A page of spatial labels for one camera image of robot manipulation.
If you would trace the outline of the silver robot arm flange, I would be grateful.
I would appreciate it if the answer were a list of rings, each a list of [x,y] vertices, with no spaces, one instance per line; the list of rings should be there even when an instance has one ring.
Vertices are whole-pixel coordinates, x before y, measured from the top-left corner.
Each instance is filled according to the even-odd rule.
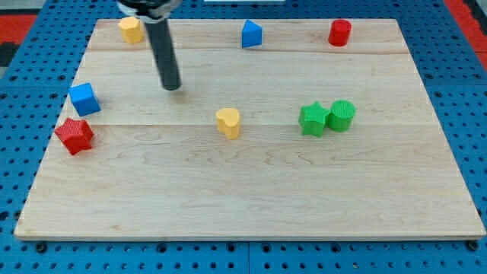
[[[120,11],[127,16],[156,24],[170,17],[172,11],[178,8],[182,0],[117,0]]]

